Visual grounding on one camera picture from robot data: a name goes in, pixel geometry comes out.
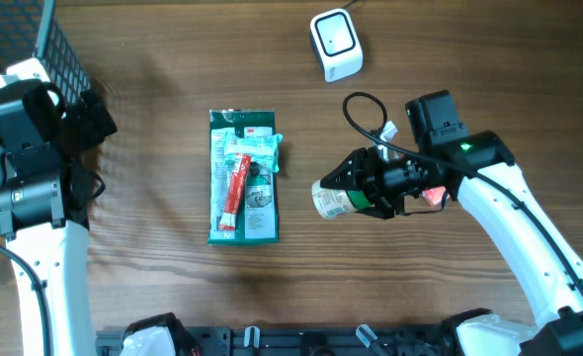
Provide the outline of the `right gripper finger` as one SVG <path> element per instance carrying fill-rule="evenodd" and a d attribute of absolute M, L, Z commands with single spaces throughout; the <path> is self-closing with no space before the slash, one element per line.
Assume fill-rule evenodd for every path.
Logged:
<path fill-rule="evenodd" d="M 319 186 L 331 190 L 363 191 L 367 186 L 368 178 L 364 167 L 367 157 L 366 148 L 353 150 L 334 170 L 319 181 Z"/>
<path fill-rule="evenodd" d="M 357 209 L 356 213 L 369 216 L 381 220 L 389 220 L 395 217 L 395 208 L 391 203 L 386 203 L 384 201 L 368 202 L 359 201 L 353 203 L 354 207 Z"/>

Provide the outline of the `green lidded jar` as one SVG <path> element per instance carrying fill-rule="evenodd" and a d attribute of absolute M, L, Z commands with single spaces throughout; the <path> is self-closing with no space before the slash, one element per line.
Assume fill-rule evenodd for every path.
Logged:
<path fill-rule="evenodd" d="M 373 205 L 362 191 L 322 188 L 320 181 L 312 184 L 311 195 L 316 211 L 326 220 L 354 214 Z"/>

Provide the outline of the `orange tissue box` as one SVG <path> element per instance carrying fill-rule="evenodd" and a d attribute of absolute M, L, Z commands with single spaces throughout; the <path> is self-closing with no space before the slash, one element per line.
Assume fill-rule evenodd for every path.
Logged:
<path fill-rule="evenodd" d="M 431 188 L 422 192 L 422 197 L 430 207 L 436 207 L 441 203 L 444 203 L 448 195 L 449 193 L 447 189 L 443 186 Z"/>

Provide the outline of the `teal pack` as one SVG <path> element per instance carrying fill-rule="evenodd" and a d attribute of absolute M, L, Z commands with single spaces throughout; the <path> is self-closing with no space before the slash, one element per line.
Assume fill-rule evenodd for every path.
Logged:
<path fill-rule="evenodd" d="M 259 164 L 273 173 L 278 173 L 279 145 L 283 141 L 280 133 L 268 136 L 238 137 L 227 133 L 223 140 L 223 163 L 233 166 L 240 155 L 249 155 L 251 162 Z"/>

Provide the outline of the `green 3M package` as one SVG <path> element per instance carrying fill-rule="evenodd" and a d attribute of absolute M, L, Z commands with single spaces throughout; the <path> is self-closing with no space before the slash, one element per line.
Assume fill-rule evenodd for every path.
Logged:
<path fill-rule="evenodd" d="M 278 240 L 276 174 L 252 163 L 236 218 L 236 230 L 221 230 L 232 166 L 223 163 L 226 134 L 238 137 L 277 134 L 273 111 L 217 110 L 209 113 L 211 245 L 255 245 Z"/>

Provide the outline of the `red stick sachet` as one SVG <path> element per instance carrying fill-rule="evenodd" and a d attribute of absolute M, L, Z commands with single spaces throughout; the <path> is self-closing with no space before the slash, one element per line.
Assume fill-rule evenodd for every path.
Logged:
<path fill-rule="evenodd" d="M 221 230 L 236 230 L 236 218 L 244 193 L 252 156 L 245 153 L 232 153 L 232 169 L 225 206 L 219 220 Z"/>

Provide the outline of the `grey plastic mesh basket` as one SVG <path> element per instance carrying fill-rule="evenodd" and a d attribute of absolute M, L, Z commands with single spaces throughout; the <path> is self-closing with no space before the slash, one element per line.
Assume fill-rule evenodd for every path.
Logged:
<path fill-rule="evenodd" d="M 51 81 L 72 104 L 91 84 L 54 12 L 54 0 L 0 0 L 0 74 L 35 59 L 41 73 L 28 76 Z"/>

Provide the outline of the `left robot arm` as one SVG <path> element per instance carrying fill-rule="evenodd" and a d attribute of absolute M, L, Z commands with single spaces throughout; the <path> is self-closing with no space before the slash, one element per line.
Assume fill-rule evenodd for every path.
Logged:
<path fill-rule="evenodd" d="M 39 79 L 0 84 L 0 254 L 12 263 L 27 355 L 106 355 L 87 292 L 90 203 L 105 190 L 81 154 L 115 134 L 101 96 L 69 104 Z"/>

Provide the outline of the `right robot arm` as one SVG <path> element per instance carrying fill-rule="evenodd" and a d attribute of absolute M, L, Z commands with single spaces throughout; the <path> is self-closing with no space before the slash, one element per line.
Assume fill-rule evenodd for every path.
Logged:
<path fill-rule="evenodd" d="M 514 155 L 494 132 L 470 133 L 451 94 L 438 91 L 405 106 L 416 151 L 382 130 L 311 188 L 327 220 L 405 214 L 407 197 L 440 188 L 489 235 L 518 280 L 535 322 L 523 325 L 488 310 L 464 312 L 441 327 L 449 355 L 583 355 L 583 261 L 531 193 Z"/>

